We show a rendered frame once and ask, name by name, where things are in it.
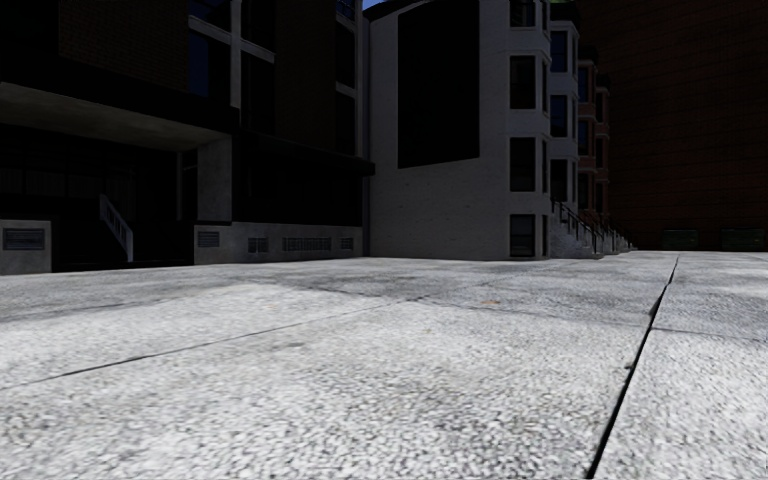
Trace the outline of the pale concrete building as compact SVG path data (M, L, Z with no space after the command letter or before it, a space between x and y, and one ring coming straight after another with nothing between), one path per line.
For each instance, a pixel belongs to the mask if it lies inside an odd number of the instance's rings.
M577 213L575 0L386 0L365 20L373 255L603 254Z

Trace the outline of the dark brick building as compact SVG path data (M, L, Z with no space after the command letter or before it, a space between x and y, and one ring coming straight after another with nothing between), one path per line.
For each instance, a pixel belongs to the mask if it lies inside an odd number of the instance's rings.
M0 275L369 251L362 0L0 0Z

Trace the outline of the red brick row house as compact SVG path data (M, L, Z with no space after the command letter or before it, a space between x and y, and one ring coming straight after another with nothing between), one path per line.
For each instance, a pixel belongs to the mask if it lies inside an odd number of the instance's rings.
M578 47L577 178L578 214L593 231L605 252L632 249L628 231L609 211L610 77L599 71L598 50Z

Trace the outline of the dark bin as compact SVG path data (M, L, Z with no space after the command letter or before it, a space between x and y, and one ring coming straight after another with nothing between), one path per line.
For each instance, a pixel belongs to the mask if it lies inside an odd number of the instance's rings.
M661 249L695 251L699 249L699 232L695 229L665 229L661 235Z
M762 252L766 250L766 232L761 228L723 228L723 251Z

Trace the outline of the red brick building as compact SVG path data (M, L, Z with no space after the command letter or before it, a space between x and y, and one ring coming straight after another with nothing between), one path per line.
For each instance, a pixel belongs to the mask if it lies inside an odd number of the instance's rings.
M768 252L768 0L576 0L610 77L609 211L644 250L761 228Z

